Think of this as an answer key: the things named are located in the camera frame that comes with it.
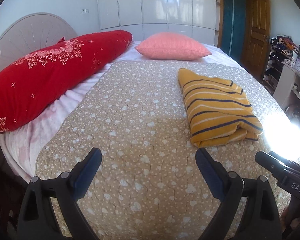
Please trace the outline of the yellow striped knit sweater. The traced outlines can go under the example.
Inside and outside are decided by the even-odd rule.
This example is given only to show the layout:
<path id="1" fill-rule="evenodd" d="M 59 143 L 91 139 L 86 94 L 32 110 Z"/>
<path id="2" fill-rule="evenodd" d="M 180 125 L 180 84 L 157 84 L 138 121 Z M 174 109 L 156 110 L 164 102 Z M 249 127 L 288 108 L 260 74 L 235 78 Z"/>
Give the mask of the yellow striped knit sweater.
<path id="1" fill-rule="evenodd" d="M 178 80 L 190 126 L 198 147 L 257 141 L 263 127 L 244 90 L 231 80 L 198 75 L 181 68 Z"/>

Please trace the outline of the pile of clothes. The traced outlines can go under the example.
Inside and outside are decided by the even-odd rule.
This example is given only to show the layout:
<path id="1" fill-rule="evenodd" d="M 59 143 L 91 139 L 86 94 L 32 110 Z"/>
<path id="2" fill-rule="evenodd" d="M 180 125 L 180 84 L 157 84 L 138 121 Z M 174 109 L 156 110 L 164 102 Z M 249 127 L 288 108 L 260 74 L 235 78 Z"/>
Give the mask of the pile of clothes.
<path id="1" fill-rule="evenodd" d="M 293 42 L 293 40 L 289 36 L 277 35 L 273 37 L 270 42 L 277 50 L 285 50 L 287 53 L 290 53 L 294 49 L 298 49 L 298 46 Z"/>

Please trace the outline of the white shelf unit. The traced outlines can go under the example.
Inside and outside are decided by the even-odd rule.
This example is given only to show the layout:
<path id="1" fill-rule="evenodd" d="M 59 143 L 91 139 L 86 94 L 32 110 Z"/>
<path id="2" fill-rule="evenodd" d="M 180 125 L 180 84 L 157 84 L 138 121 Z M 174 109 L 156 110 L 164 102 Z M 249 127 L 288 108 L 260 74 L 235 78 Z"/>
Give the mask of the white shelf unit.
<path id="1" fill-rule="evenodd" d="M 284 64 L 273 97 L 284 111 L 300 106 L 300 73 Z"/>

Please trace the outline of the purple desk clock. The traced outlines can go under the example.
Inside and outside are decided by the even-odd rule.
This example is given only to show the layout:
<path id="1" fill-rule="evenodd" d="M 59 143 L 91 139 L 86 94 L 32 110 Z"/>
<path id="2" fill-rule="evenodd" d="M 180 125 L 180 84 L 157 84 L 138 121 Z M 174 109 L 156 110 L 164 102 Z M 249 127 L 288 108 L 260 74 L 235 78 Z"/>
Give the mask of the purple desk clock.
<path id="1" fill-rule="evenodd" d="M 294 68 L 298 73 L 300 73 L 300 59 L 299 58 L 297 58 Z"/>

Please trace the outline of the beige heart-patterned quilt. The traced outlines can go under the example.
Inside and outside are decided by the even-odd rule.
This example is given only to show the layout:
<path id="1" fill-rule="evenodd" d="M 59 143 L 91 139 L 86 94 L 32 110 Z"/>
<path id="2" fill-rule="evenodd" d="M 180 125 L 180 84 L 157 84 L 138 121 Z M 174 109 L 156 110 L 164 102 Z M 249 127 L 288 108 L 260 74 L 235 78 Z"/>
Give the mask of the beige heart-patterned quilt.
<path id="1" fill-rule="evenodd" d="M 241 67 L 181 61 L 119 61 L 92 87 L 43 147 L 35 174 L 56 178 L 93 147 L 102 164 L 78 204 L 101 239 L 197 239 L 219 206 L 195 161 L 178 70 L 234 81 L 247 94 L 263 133 L 258 141 L 208 152 L 244 178 L 268 178 L 279 210 L 290 194 L 255 162 L 258 151 L 300 164 L 300 129 Z"/>

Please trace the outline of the red floral long pillow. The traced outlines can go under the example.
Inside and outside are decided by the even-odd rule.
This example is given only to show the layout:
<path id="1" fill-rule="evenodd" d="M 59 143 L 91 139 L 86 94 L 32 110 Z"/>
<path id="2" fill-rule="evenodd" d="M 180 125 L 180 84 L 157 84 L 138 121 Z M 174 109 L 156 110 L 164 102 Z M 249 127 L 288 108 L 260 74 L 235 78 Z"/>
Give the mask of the red floral long pillow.
<path id="1" fill-rule="evenodd" d="M 0 71 L 0 133 L 14 131 L 126 51 L 125 30 L 86 34 L 33 51 Z"/>

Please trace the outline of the teal curtain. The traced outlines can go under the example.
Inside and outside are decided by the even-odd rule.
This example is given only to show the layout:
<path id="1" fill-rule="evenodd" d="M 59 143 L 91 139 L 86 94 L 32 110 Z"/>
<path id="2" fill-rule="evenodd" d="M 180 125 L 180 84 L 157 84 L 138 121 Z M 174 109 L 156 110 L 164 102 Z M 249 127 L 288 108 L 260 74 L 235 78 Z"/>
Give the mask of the teal curtain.
<path id="1" fill-rule="evenodd" d="M 244 45 L 246 0 L 223 0 L 221 50 L 240 61 Z"/>

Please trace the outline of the wooden door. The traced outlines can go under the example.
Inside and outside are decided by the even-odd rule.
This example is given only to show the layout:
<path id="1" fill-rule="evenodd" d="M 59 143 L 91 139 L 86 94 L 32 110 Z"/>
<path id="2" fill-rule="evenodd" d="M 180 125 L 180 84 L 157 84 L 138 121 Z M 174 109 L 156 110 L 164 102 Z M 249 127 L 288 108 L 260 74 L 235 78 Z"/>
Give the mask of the wooden door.
<path id="1" fill-rule="evenodd" d="M 242 59 L 247 71 L 255 78 L 261 77 L 266 64 L 270 25 L 270 0 L 247 0 Z"/>

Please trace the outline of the pink knit cushion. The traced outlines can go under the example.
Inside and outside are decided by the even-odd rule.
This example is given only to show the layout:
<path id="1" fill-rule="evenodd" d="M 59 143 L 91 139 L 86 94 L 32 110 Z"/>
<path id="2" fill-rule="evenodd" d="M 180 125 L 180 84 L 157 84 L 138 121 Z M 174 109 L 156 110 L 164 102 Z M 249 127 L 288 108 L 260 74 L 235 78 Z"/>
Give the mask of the pink knit cushion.
<path id="1" fill-rule="evenodd" d="M 212 53 L 198 41 L 182 34 L 163 32 L 150 36 L 135 47 L 153 60 L 198 60 Z"/>

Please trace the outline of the beige round headboard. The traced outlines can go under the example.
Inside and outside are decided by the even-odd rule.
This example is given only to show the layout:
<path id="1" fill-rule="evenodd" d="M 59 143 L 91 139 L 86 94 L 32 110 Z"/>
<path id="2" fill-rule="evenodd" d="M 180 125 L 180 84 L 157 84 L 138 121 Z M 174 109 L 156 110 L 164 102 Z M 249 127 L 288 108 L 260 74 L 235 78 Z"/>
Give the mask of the beige round headboard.
<path id="1" fill-rule="evenodd" d="M 76 37 L 77 33 L 57 15 L 40 12 L 14 22 L 0 36 L 0 71 L 17 59 L 56 44 L 61 38 Z"/>

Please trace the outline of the white glossy wardrobe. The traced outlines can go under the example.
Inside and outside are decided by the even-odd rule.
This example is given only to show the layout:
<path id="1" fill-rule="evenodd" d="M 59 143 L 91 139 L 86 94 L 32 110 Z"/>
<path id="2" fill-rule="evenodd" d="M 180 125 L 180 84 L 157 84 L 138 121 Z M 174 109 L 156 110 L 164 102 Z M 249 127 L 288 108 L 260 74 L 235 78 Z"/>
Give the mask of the white glossy wardrobe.
<path id="1" fill-rule="evenodd" d="M 217 42 L 216 0 L 97 0 L 102 31 L 126 30 L 143 41 L 162 32 Z"/>

